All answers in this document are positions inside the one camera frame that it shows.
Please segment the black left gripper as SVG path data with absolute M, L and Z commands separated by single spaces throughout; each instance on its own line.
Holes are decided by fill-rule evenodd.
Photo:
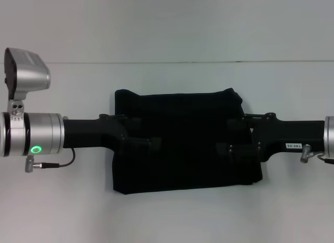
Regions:
M 141 118 L 101 114 L 94 120 L 64 119 L 64 148 L 104 147 L 117 151 L 122 144 L 132 150 L 158 151 L 162 138 L 129 137 L 126 129 L 140 129 Z

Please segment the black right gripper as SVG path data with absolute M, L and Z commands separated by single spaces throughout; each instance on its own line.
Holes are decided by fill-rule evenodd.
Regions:
M 301 153 L 304 145 L 311 152 L 324 152 L 324 121 L 282 121 L 273 112 L 245 114 L 242 118 L 227 119 L 228 130 L 249 130 L 252 144 L 217 143 L 220 157 L 258 157 L 266 162 L 277 153 Z

